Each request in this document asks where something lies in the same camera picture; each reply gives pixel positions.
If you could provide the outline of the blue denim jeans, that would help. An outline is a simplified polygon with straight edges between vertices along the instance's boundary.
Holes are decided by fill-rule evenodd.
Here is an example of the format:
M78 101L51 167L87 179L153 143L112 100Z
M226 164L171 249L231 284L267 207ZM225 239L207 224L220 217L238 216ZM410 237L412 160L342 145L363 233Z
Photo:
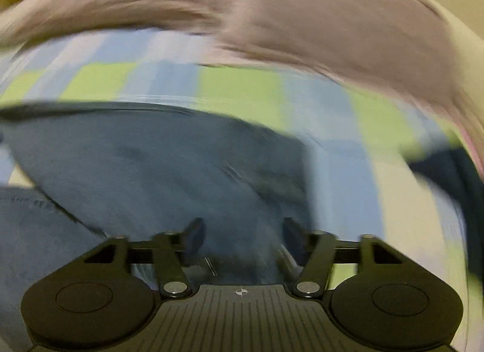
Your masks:
M301 141L170 106L43 103L4 108L1 139L33 182L1 189L1 337L30 348L21 298L115 236L143 241L196 218L222 283L275 283L283 221L311 228Z

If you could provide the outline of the checkered bed sheet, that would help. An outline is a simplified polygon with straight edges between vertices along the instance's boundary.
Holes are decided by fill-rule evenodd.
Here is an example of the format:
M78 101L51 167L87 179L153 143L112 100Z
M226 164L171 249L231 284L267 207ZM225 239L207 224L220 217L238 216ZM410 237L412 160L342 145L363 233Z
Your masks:
M204 36L153 29L87 32L1 54L1 102L101 100L222 113L301 136L318 170L317 219L345 240L371 233L456 289L454 348L481 348L480 289L467 274L463 215L407 167L409 154L465 145L454 123L366 90L289 69L204 67Z

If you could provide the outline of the dark navy garment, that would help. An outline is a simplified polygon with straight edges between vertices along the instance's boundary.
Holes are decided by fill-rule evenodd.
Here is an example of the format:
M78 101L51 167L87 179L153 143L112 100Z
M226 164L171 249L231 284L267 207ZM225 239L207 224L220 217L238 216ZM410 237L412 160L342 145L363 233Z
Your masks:
M446 148L407 162L459 204L465 224L468 268L483 278L483 178L465 148Z

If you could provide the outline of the mauve pillow near headboard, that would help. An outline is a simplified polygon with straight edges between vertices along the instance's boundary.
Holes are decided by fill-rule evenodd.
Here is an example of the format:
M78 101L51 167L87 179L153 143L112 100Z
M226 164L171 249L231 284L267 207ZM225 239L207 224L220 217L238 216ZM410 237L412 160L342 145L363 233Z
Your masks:
M22 0L1 13L1 43L121 26L207 33L216 64L289 64L368 85L483 141L483 42L434 0Z

